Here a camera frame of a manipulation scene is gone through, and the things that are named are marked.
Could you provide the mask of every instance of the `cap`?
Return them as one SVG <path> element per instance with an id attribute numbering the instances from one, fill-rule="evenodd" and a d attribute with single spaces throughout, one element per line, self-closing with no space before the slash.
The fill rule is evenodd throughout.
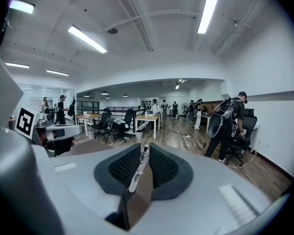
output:
<path id="1" fill-rule="evenodd" d="M 244 96 L 245 98 L 247 98 L 247 94 L 245 92 L 240 92 L 239 96 Z"/>

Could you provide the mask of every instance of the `fan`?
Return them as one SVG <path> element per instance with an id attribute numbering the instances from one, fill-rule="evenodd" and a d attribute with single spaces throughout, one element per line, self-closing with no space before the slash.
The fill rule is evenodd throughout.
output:
<path id="1" fill-rule="evenodd" d="M 188 112 L 188 104 L 187 103 L 182 103 L 181 107 L 182 107 L 183 115 L 185 117 L 187 112 Z"/>

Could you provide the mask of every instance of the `white cable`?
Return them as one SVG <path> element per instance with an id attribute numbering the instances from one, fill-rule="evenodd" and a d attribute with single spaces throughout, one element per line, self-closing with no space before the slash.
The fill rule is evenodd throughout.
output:
<path id="1" fill-rule="evenodd" d="M 231 168 L 242 168 L 244 167 L 245 165 L 249 164 L 250 162 L 252 162 L 252 160 L 256 157 L 257 153 L 255 153 L 255 156 L 246 164 L 242 165 L 242 166 L 228 166 L 228 167 L 231 167 Z"/>
<path id="2" fill-rule="evenodd" d="M 183 146 L 186 146 L 187 148 L 186 149 L 183 149 L 184 151 L 187 151 L 189 148 L 191 148 L 191 146 L 190 145 L 188 145 L 188 144 L 183 144 L 183 138 L 189 138 L 190 136 L 181 136 L 181 139 L 182 139 L 182 142 L 181 142 L 181 146 L 183 147 Z"/>

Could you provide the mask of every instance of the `fluorescent ceiling light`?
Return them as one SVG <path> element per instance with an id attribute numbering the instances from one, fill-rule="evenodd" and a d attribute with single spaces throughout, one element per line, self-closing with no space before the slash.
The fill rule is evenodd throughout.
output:
<path id="1" fill-rule="evenodd" d="M 11 9 L 16 9 L 16 10 L 21 10 L 21 11 L 27 12 L 29 14 L 32 14 L 33 10 L 35 8 L 35 6 L 31 3 L 17 1 L 17 0 L 11 0 L 9 7 Z"/>
<path id="2" fill-rule="evenodd" d="M 101 53 L 106 53 L 107 50 L 101 47 L 99 44 L 97 44 L 93 39 L 86 36 L 83 32 L 81 32 L 79 29 L 77 29 L 75 26 L 71 26 L 69 29 L 69 32 L 75 35 L 76 37 L 80 38 L 81 40 L 85 41 L 92 47 L 94 47 L 96 50 L 100 51 Z"/>
<path id="3" fill-rule="evenodd" d="M 199 34 L 206 33 L 206 30 L 212 18 L 212 14 L 214 13 L 214 10 L 216 8 L 217 1 L 218 0 L 206 0 L 204 12 L 202 13 L 200 25 L 198 28 Z"/>
<path id="4" fill-rule="evenodd" d="M 47 72 L 58 74 L 58 75 L 69 76 L 69 74 L 66 74 L 66 73 L 63 73 L 63 72 L 57 72 L 57 71 L 54 71 L 54 70 L 47 70 Z"/>
<path id="5" fill-rule="evenodd" d="M 19 64 L 13 64 L 13 63 L 5 63 L 8 66 L 14 66 L 14 67 L 20 67 L 20 68 L 26 68 L 29 69 L 28 65 L 19 65 Z"/>

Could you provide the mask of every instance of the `trash bin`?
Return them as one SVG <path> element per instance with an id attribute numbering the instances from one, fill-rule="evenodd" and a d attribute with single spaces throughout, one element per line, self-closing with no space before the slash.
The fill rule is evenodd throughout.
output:
<path id="1" fill-rule="evenodd" d="M 143 137 L 143 131 L 139 130 L 139 131 L 136 131 L 136 138 L 138 141 L 142 140 L 142 137 Z"/>

